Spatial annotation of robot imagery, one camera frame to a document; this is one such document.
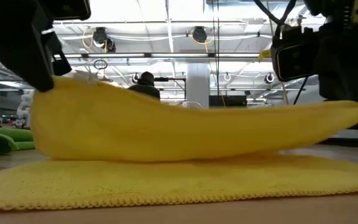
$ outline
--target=ceiling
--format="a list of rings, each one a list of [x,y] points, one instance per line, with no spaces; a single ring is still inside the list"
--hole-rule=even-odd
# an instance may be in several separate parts
[[[270,21],[253,1],[220,0],[219,11],[217,0],[90,0],[90,3],[92,15],[87,21],[58,21],[53,25],[66,54],[103,53],[104,49],[94,44],[90,46],[91,34],[96,27],[106,28],[108,36],[115,42],[117,53],[259,53],[268,49],[271,43]],[[281,17],[287,3],[284,0],[270,0],[270,11],[276,17]],[[323,17],[310,16],[303,2],[298,1],[287,22],[295,24],[300,14],[305,17],[302,26],[314,29],[325,20]],[[195,26],[204,26],[208,41],[211,41],[208,45],[198,44],[191,35],[187,35]],[[144,71],[152,72],[157,77],[186,77],[187,64],[194,62],[187,58],[177,60],[169,57],[103,59],[109,62],[109,67],[100,71],[93,67],[96,58],[69,59],[69,62],[75,70],[97,72],[99,77],[110,78],[124,88],[132,84],[134,74]],[[217,85],[216,61],[205,58],[203,62],[209,63],[211,88],[214,88]],[[221,60],[219,87],[281,88],[277,79],[271,85],[265,84],[264,77],[269,73],[273,73],[269,61],[259,63],[238,58]],[[18,79],[8,74],[9,71],[0,64],[0,79]],[[286,86],[299,88],[300,83],[286,83]],[[313,79],[308,82],[309,85],[317,83]],[[0,83],[0,88],[28,88],[25,85],[5,84]],[[175,82],[156,85],[159,88],[179,88]],[[229,91],[227,94],[244,94],[244,91]],[[181,98],[183,92],[165,91],[163,95],[165,98]],[[252,91],[252,95],[277,98],[282,95],[282,91]]]

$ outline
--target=folded towel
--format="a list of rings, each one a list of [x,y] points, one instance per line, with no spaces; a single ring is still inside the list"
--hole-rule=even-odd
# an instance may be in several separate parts
[[[31,113],[37,149],[53,160],[0,171],[0,210],[358,192],[358,164],[277,154],[358,123],[356,102],[186,110],[55,78]]]
[[[358,164],[310,156],[45,161],[0,171],[0,210],[227,202],[358,192]]]
[[[24,149],[35,149],[31,131],[0,128],[0,155]]]

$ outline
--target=yellow cable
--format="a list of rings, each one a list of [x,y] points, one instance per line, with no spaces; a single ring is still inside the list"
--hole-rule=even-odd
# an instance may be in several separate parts
[[[198,42],[197,40],[195,40],[195,39],[193,38],[193,33],[194,33],[194,30],[192,30],[192,31],[190,32],[190,37],[191,37],[191,38],[194,40],[194,42],[196,42],[197,44],[205,44],[205,45],[207,45],[207,44],[211,43],[212,40],[214,40],[214,39],[211,39],[209,42],[201,43],[201,42]]]
[[[85,44],[85,40],[84,40],[84,36],[85,36],[85,32],[86,32],[87,29],[84,30],[83,34],[82,34],[82,44],[84,45],[84,47],[86,48],[91,48],[92,45],[93,45],[93,32],[92,32],[92,36],[91,36],[91,45],[86,45]]]

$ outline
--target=ceiling light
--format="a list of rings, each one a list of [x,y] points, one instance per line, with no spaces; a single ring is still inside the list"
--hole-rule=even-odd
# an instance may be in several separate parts
[[[160,54],[152,54],[152,57],[208,57],[208,54],[193,54],[193,53],[189,53],[189,54],[165,54],[165,53],[160,53]]]
[[[199,43],[205,43],[206,42],[206,32],[204,30],[204,27],[202,26],[196,26],[194,27],[193,32],[191,33],[191,36],[193,39]]]
[[[65,54],[66,58],[80,58],[81,54]]]
[[[104,57],[111,57],[111,58],[131,58],[131,57],[144,57],[144,54],[88,54],[89,58],[104,58]]]
[[[162,101],[185,101],[184,98],[161,98]]]
[[[20,85],[19,83],[15,83],[15,82],[1,81],[0,84],[7,85],[7,86],[10,86],[10,87],[22,87],[22,85]]]
[[[266,103],[262,103],[262,102],[247,102],[247,104],[249,104],[249,105],[251,105],[251,104],[253,104],[253,105],[256,105],[256,104],[260,105],[260,104],[266,104]]]
[[[270,72],[268,75],[265,76],[265,83],[272,84],[274,82],[274,75]]]
[[[257,58],[259,56],[259,54],[254,54],[254,53],[245,53],[245,54],[237,54],[237,53],[233,53],[233,54],[216,54],[216,56],[218,57],[246,57],[246,58]]]
[[[0,91],[19,91],[18,89],[0,89]]]
[[[86,53],[89,53],[89,51],[87,51],[86,49],[80,49],[80,50],[85,51]]]

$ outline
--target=metal beam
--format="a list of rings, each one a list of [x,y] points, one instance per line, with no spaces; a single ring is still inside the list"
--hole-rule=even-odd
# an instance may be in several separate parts
[[[171,26],[171,18],[169,16],[169,0],[165,0],[165,10],[167,12],[167,29],[168,29],[169,48],[171,50],[171,53],[173,53],[172,26]]]
[[[150,34],[150,35],[144,35],[144,34],[131,34],[131,33],[120,33],[120,34],[117,34],[117,33],[114,33],[114,32],[108,32],[108,30],[106,31],[106,34],[108,36],[111,36],[112,38],[114,37],[123,37],[123,38],[139,38],[139,37],[150,37],[150,38],[161,38],[161,37],[167,37],[166,34]],[[63,38],[63,40],[81,40],[83,37],[82,37],[82,34],[68,34],[68,33],[58,33],[57,32],[57,35],[61,38]],[[172,36],[182,36],[182,37],[186,37],[186,35],[183,33],[183,32],[177,32],[177,33],[173,33],[172,32]],[[243,33],[243,32],[238,32],[238,33],[230,33],[230,34],[221,34],[220,37],[222,37],[222,40],[224,40],[224,38],[230,38],[230,37],[243,37],[243,40],[246,40],[247,38],[245,37],[257,37],[258,36],[258,33],[257,32],[247,32],[247,33]],[[263,37],[263,38],[269,38],[271,39],[272,38],[272,35],[270,33],[261,33],[260,34],[260,37]],[[85,39],[87,38],[91,38],[91,35],[88,34],[88,35],[85,35],[84,36]]]
[[[205,62],[208,60],[214,60],[215,57],[219,55],[219,58],[222,62],[254,62],[255,59],[259,56],[259,53],[98,53],[98,54],[66,54],[66,58],[69,62],[72,62],[72,65],[78,65],[79,62],[74,60],[78,59],[109,59],[109,58],[159,58],[160,60],[164,59],[165,62]],[[264,62],[271,62],[271,58],[265,58]],[[110,62],[109,64],[113,65],[127,65],[127,62]]]
[[[170,21],[172,24],[189,24],[189,26],[212,26],[213,21]],[[91,27],[108,27],[117,24],[147,24],[147,25],[159,25],[167,24],[168,21],[117,21],[117,22],[60,22],[56,21],[53,23],[54,26],[91,26]],[[247,25],[247,20],[228,20],[219,21],[219,24],[225,25]]]
[[[181,91],[181,88],[159,88],[159,90],[162,91]],[[210,90],[212,91],[217,91],[217,88],[211,88]],[[272,90],[272,91],[283,91],[283,89],[279,89],[279,88],[275,88],[275,89],[269,89],[269,88],[219,88],[219,91],[268,91],[268,90]],[[291,88],[291,89],[286,89],[286,91],[299,91],[300,89],[298,88]]]

